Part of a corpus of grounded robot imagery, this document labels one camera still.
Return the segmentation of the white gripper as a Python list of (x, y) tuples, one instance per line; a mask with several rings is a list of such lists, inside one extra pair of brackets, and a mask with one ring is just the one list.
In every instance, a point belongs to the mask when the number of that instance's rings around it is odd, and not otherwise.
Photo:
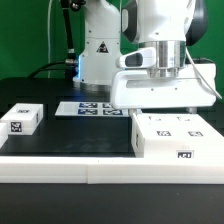
[(130, 116), (137, 114), (137, 109), (157, 108), (186, 108), (196, 114), (196, 107), (212, 106), (216, 101), (209, 88), (215, 88), (216, 65), (197, 64), (196, 68), (206, 82), (191, 64), (177, 77), (168, 78), (151, 78), (146, 69), (120, 71), (112, 81), (110, 102), (116, 109), (129, 109)]

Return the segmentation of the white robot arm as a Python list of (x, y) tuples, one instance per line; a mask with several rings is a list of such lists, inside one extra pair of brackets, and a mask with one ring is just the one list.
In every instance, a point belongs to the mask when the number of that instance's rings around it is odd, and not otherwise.
[(206, 33), (205, 0), (128, 0), (119, 9), (87, 0), (85, 48), (73, 83), (107, 91), (115, 109), (209, 107), (219, 97), (216, 65), (188, 48)]

